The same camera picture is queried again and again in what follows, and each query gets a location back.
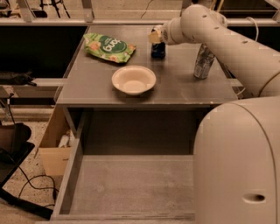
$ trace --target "bowl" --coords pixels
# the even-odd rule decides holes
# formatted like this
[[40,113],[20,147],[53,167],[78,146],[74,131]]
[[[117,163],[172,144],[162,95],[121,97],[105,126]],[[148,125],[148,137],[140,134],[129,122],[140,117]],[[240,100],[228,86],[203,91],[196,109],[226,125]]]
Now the bowl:
[[126,66],[116,70],[112,77],[115,88],[127,95],[140,95],[153,88],[156,75],[144,66]]

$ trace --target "floor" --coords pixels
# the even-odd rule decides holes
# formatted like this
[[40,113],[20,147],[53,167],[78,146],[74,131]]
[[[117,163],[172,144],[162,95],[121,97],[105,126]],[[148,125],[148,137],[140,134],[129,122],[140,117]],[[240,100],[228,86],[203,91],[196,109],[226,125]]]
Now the floor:
[[[32,9],[40,9],[39,0],[28,0]],[[44,3],[50,3],[50,0],[44,0]],[[211,0],[204,0],[203,4],[208,5]],[[10,0],[12,8],[16,8],[16,0]],[[71,18],[82,18],[81,0],[67,0],[65,6],[69,11]],[[61,3],[58,4],[59,15],[62,18],[67,18],[67,14],[63,9]],[[178,17],[182,1],[180,0],[100,0],[93,1],[94,14],[97,18],[174,18]],[[53,6],[47,5],[44,10],[49,18],[57,18],[58,13]],[[37,149],[42,136],[45,133],[46,125],[49,116],[51,115],[52,108],[35,108],[35,109],[14,109],[16,122],[24,122],[31,128],[32,135],[30,142],[35,144],[35,148],[22,163],[21,167],[30,178],[45,174],[44,167]],[[1,120],[4,119],[3,111],[0,112]],[[61,176],[54,177],[56,187],[60,187],[62,180]],[[4,189],[15,196],[20,194],[26,182],[25,176],[20,170],[17,170],[10,178],[9,182],[4,186]],[[53,186],[48,178],[35,178],[32,183],[36,187]],[[21,198],[29,200],[41,206],[52,205],[53,197],[52,190],[34,190],[29,185],[25,187],[21,194]],[[16,207],[6,204],[5,201],[0,200],[0,224],[34,224],[36,221],[43,221],[31,213],[24,212]]]

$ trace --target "snack bag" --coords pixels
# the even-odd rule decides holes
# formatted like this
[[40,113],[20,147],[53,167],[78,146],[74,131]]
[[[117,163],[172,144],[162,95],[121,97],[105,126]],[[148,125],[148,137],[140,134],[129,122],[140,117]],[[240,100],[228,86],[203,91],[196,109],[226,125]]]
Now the snack bag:
[[136,49],[135,45],[98,33],[87,33],[84,35],[84,39],[87,53],[116,63],[127,62]]

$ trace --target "cardboard box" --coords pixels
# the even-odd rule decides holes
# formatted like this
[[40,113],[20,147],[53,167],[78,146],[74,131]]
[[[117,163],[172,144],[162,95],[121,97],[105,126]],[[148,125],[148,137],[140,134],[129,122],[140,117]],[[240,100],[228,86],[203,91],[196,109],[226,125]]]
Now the cardboard box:
[[71,147],[58,148],[58,145],[68,130],[70,128],[62,108],[55,108],[38,148],[46,175],[64,175]]

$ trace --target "black can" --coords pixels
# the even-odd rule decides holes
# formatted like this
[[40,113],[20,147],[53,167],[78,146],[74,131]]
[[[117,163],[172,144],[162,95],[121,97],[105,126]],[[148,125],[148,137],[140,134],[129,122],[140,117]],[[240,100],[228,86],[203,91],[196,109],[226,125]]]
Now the black can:
[[[161,25],[156,25],[151,31],[156,32],[160,29]],[[161,42],[158,44],[151,44],[151,53],[152,58],[155,59],[163,59],[165,57],[165,43]]]

